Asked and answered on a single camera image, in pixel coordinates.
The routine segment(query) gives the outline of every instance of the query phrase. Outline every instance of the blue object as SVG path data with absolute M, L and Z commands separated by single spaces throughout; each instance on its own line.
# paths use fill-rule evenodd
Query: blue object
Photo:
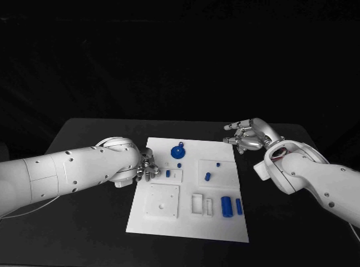
M 223 197 L 223 216 L 225 218 L 234 217 L 231 197 Z
M 187 155 L 187 150 L 185 150 L 185 143 L 181 142 L 179 145 L 176 147 L 172 148 L 171 151 L 171 155 L 176 158 L 176 159 L 182 159 Z
M 211 173 L 208 172 L 207 173 L 207 181 L 210 181 L 211 180 Z
M 238 207 L 238 215 L 243 215 L 243 203 L 240 199 L 237 199 L 237 207 Z

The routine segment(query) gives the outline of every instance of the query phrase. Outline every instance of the table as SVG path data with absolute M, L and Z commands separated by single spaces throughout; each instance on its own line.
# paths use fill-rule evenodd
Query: table
M 149 137 L 223 141 L 227 122 L 74 118 L 47 153 L 125 136 L 139 147 Z M 272 124 L 279 133 L 315 146 L 300 125 Z M 360 245 L 348 223 L 309 191 L 286 195 L 253 166 L 266 150 L 235 151 L 250 243 L 126 233 L 136 183 L 112 182 L 63 196 L 29 215 L 0 221 L 0 264 L 34 266 L 228 266 L 342 264 L 360 266 Z M 22 209 L 32 210 L 34 204 Z

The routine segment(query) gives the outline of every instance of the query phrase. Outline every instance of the robotic hand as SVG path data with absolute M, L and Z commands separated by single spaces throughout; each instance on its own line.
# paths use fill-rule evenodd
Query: robotic hand
M 0 218 L 21 207 L 71 194 L 107 181 L 116 187 L 161 173 L 152 149 L 113 137 L 97 146 L 0 162 Z
M 260 178 L 272 178 L 287 194 L 306 188 L 322 207 L 360 228 L 360 172 L 331 164 L 313 147 L 286 140 L 260 118 L 224 128 L 238 129 L 224 142 L 238 145 L 240 154 L 266 147 L 264 161 L 254 166 Z

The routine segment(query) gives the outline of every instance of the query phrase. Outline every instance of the black tablecloth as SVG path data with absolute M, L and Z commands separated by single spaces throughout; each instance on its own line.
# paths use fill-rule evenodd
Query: black tablecloth
M 107 137 L 223 141 L 227 122 L 71 119 L 47 153 L 94 146 Z M 286 139 L 313 141 L 300 125 L 272 125 Z M 286 195 L 253 169 L 266 150 L 235 158 L 250 243 L 126 233 L 136 183 L 107 182 L 63 196 L 29 215 L 0 222 L 0 264 L 42 266 L 227 266 L 352 264 L 360 245 L 348 223 L 322 209 L 302 190 Z M 37 203 L 17 212 L 32 210 Z

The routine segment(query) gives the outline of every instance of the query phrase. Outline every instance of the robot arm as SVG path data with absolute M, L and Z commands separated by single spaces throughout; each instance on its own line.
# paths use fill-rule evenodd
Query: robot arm
M 224 142 L 237 144 L 241 154 L 263 146 L 267 149 L 264 161 L 256 165 L 260 178 L 272 178 L 287 194 L 306 188 L 323 208 L 360 228 L 360 172 L 331 164 L 306 143 L 284 140 L 259 118 L 225 129 L 238 129 L 235 137 Z
M 150 149 L 143 154 L 130 139 L 116 137 L 93 146 L 40 157 L 0 162 L 0 217 L 21 207 L 112 181 L 116 187 L 159 168 Z

